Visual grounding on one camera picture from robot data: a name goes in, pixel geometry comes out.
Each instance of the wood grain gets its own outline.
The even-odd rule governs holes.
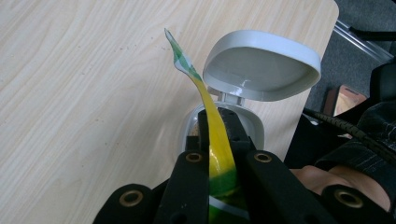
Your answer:
[[[331,0],[0,1],[0,223],[92,223],[115,189],[168,178],[201,101],[163,28],[202,72],[239,29],[323,55],[337,13]],[[247,101],[280,158],[307,94]]]

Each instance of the black cable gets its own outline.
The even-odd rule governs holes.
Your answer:
[[[387,146],[384,146],[383,144],[375,141],[372,137],[370,137],[367,133],[365,133],[355,125],[342,119],[327,116],[325,114],[307,108],[304,109],[304,114],[314,119],[318,119],[328,124],[331,124],[332,126],[349,133],[350,135],[361,141],[367,148],[372,150],[384,161],[388,162],[396,168],[396,152],[394,152]]]

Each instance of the skin-colored object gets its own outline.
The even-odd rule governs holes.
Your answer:
[[[339,184],[359,190],[386,211],[390,208],[388,194],[375,180],[346,166],[337,165],[329,172],[315,166],[305,166],[303,169],[291,169],[291,172],[316,194],[321,194],[327,186]]]

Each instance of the open lid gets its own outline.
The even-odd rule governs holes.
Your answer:
[[[256,101],[277,101],[320,80],[320,58],[309,47],[261,31],[241,30],[222,37],[204,69],[207,85]]]

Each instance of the gray floor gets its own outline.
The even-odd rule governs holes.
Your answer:
[[[357,29],[396,31],[396,4],[392,0],[335,0],[339,20]],[[376,43],[389,50],[390,42]],[[322,78],[309,94],[305,107],[322,111],[328,90],[347,85],[369,96],[371,71],[381,65],[333,32],[322,60]]]

